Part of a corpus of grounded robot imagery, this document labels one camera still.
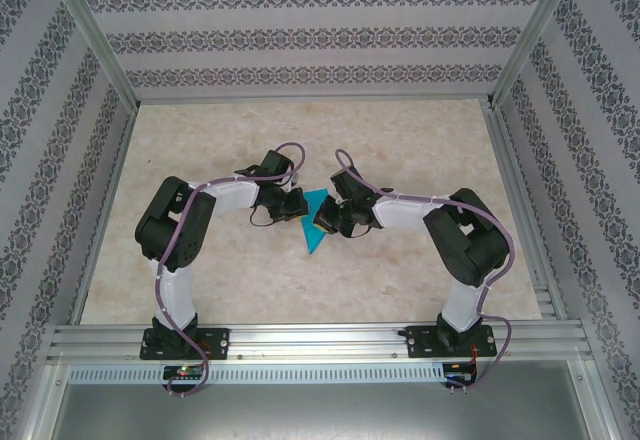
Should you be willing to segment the teal cloth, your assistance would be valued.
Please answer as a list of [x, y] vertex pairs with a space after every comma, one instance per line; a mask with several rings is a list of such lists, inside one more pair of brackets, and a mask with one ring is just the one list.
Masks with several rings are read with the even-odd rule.
[[313, 220], [328, 195], [329, 191], [327, 189], [306, 191], [304, 193], [309, 212], [301, 219], [301, 225], [309, 254], [313, 254], [316, 251], [326, 235], [322, 229], [314, 225]]

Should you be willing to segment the aluminium side rail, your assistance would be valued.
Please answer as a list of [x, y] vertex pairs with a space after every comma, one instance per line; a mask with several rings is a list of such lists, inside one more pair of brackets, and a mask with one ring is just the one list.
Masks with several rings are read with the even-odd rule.
[[67, 325], [79, 325], [81, 322], [139, 109], [140, 107], [136, 107], [128, 114], [121, 132], [118, 148], [113, 158], [110, 174], [102, 197], [102, 203], [90, 238], [88, 251], [82, 265], [79, 283], [74, 292], [71, 307], [68, 312]]
[[486, 99], [480, 100], [487, 131], [512, 210], [518, 238], [544, 319], [567, 320], [551, 262], [506, 127]]

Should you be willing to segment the aluminium frame post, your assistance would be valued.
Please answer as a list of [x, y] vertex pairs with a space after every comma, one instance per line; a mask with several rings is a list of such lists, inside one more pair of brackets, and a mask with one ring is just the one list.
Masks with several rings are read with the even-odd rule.
[[28, 404], [17, 440], [51, 440], [64, 399], [71, 367], [45, 365]]
[[140, 100], [121, 66], [106, 34], [96, 20], [87, 0], [62, 0], [103, 67], [111, 84], [129, 112], [137, 112]]
[[504, 103], [511, 86], [523, 68], [560, 0], [539, 0], [527, 21], [504, 68], [502, 69], [488, 102], [492, 110]]
[[590, 440], [622, 440], [594, 360], [568, 360], [567, 366]]

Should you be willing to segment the circuit board with green light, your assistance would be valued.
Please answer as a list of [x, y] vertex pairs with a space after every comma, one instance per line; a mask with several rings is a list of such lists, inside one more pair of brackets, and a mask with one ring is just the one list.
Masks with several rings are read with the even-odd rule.
[[165, 366], [163, 370], [163, 379], [166, 381], [200, 381], [203, 377], [203, 371], [203, 367], [198, 365]]

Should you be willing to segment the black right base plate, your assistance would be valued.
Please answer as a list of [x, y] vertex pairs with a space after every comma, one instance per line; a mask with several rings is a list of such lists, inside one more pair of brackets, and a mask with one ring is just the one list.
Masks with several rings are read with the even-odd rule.
[[493, 330], [489, 325], [479, 325], [463, 333], [445, 327], [416, 325], [406, 327], [402, 334], [410, 358], [470, 357], [473, 348], [480, 358], [497, 356]]

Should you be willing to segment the aluminium mounting rail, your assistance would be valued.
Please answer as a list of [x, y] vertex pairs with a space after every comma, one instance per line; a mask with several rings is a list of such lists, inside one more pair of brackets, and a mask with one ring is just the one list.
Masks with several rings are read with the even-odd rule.
[[[593, 349], [579, 321], [487, 322], [506, 361], [590, 359]], [[402, 323], [234, 325], [228, 362], [343, 362], [410, 358]], [[50, 363], [141, 361], [140, 325], [58, 327], [46, 354]]]

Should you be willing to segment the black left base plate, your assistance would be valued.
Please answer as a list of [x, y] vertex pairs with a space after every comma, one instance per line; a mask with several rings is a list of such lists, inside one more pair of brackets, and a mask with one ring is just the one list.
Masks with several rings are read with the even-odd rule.
[[[226, 360], [229, 330], [223, 328], [197, 328], [195, 343], [209, 360]], [[153, 328], [144, 330], [139, 358], [142, 360], [198, 360], [200, 354], [180, 336], [178, 347], [170, 346]]]

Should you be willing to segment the circuit board with pins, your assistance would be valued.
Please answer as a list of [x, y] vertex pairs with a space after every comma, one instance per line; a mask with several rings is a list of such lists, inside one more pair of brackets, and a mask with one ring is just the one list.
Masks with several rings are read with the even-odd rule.
[[477, 366], [475, 363], [446, 363], [443, 365], [443, 371], [447, 387], [469, 387], [477, 378]]

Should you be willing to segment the aluminium frame beam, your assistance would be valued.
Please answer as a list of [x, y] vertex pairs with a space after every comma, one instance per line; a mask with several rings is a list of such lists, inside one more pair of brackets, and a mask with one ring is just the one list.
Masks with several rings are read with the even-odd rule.
[[140, 105], [198, 105], [198, 104], [253, 104], [253, 103], [317, 103], [317, 102], [376, 102], [376, 101], [463, 101], [477, 100], [489, 103], [489, 94], [357, 94], [357, 95], [261, 95], [214, 96], [184, 98], [143, 99]]

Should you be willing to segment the grey metal sheet panel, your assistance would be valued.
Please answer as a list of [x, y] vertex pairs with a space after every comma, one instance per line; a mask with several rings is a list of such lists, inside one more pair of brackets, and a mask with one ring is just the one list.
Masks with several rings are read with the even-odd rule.
[[72, 385], [53, 440], [589, 440], [569, 396], [433, 384], [218, 386], [186, 399], [159, 386]]

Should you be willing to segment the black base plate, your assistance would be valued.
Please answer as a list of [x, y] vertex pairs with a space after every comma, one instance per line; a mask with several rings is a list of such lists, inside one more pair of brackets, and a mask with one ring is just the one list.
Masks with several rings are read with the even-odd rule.
[[489, 325], [479, 325], [463, 333], [445, 327], [416, 325], [406, 327], [402, 334], [410, 358], [470, 357], [473, 348], [480, 358], [497, 356], [493, 330]]
[[[223, 328], [197, 328], [195, 343], [209, 360], [226, 360], [229, 330]], [[153, 328], [144, 330], [139, 358], [142, 360], [198, 360], [200, 354], [180, 336], [178, 347], [170, 346]]]

